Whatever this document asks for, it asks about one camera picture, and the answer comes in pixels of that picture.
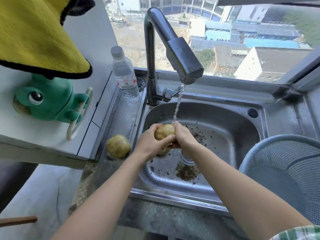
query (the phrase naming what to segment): colander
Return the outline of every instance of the colander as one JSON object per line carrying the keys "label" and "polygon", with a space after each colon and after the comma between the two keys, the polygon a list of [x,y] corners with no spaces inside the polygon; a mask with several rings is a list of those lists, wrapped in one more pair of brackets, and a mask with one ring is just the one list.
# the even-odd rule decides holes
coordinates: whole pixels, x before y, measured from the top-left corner
{"label": "colander", "polygon": [[320,225],[320,141],[277,135],[257,143],[239,171]]}

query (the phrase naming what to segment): plaid shirt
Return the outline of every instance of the plaid shirt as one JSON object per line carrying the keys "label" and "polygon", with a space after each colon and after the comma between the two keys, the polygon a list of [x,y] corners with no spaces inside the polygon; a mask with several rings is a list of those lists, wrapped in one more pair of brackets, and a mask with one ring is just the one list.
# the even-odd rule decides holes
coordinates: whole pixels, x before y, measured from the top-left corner
{"label": "plaid shirt", "polygon": [[270,240],[320,240],[320,226],[299,226],[280,232]]}

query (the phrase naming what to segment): hand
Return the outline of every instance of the hand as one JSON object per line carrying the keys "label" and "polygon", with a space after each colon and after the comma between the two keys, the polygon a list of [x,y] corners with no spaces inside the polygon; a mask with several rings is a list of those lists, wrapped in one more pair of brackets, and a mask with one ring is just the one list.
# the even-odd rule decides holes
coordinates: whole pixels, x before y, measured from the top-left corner
{"label": "hand", "polygon": [[139,153],[140,156],[147,162],[153,159],[157,154],[162,151],[162,148],[167,147],[169,144],[176,140],[175,135],[170,135],[163,140],[155,139],[155,131],[162,124],[153,124],[150,129],[146,130],[138,139],[136,148],[133,153]]}
{"label": "hand", "polygon": [[191,145],[198,144],[197,140],[193,137],[187,127],[183,126],[178,121],[175,121],[174,127],[176,128],[177,143],[170,145],[170,149],[181,148],[187,150]]}

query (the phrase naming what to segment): running water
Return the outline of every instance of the running water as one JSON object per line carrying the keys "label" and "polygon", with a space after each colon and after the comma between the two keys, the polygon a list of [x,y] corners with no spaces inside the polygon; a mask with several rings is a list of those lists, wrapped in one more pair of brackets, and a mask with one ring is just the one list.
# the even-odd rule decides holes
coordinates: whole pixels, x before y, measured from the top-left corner
{"label": "running water", "polygon": [[178,110],[179,110],[179,105],[180,105],[181,98],[182,98],[182,95],[183,95],[184,87],[185,87],[185,85],[183,83],[181,83],[181,88],[180,88],[180,93],[179,93],[179,97],[178,97],[177,107],[176,107],[176,111],[174,112],[172,124],[174,124],[174,122],[177,120],[177,113],[178,113]]}

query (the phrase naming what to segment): tree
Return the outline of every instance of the tree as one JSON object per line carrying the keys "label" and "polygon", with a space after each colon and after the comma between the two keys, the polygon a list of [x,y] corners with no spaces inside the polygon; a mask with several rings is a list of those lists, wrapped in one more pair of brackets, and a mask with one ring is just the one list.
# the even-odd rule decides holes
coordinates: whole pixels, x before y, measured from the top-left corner
{"label": "tree", "polygon": [[211,66],[211,63],[214,61],[214,50],[213,49],[204,49],[200,51],[194,51],[195,56],[200,61],[203,68]]}
{"label": "tree", "polygon": [[320,22],[317,17],[298,10],[288,10],[284,17],[287,24],[294,24],[295,28],[304,35],[306,43],[312,48],[320,45]]}

